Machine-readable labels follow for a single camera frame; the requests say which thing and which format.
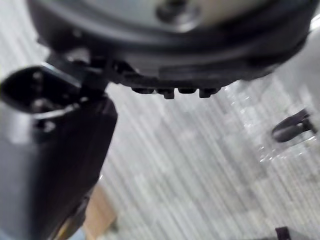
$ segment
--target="black plastic part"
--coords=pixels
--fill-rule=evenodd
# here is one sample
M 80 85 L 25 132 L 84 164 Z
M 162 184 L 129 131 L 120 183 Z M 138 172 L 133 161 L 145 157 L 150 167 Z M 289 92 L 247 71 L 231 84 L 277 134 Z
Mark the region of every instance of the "black plastic part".
M 288 227 L 279 227 L 275 229 L 278 240 L 291 240 Z
M 316 134 L 318 131 L 309 121 L 309 117 L 307 110 L 303 109 L 286 118 L 272 130 L 272 138 L 279 143 L 285 143 L 306 131 L 311 130 Z
M 274 0 L 225 24 L 172 33 L 117 22 L 82 0 L 27 2 L 49 48 L 61 55 L 85 49 L 134 66 L 138 73 L 112 75 L 134 89 L 219 89 L 266 76 L 304 46 L 319 3 Z
M 41 67 L 11 75 L 0 97 L 0 232 L 51 239 L 99 179 L 115 106 Z M 52 109 L 35 108 L 38 100 Z

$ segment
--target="gray carpet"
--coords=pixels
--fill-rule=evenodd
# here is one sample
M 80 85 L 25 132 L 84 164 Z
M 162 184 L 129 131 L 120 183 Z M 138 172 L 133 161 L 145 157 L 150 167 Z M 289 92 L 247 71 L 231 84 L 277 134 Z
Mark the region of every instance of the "gray carpet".
M 47 51 L 23 1 L 0 1 L 0 16 L 1 76 L 40 63 Z M 294 71 L 239 81 L 210 99 L 110 86 L 119 120 L 101 182 L 119 231 L 102 239 L 273 240 L 282 226 L 293 240 L 319 239 L 318 140 L 270 138 L 277 122 L 306 107 L 288 91 Z

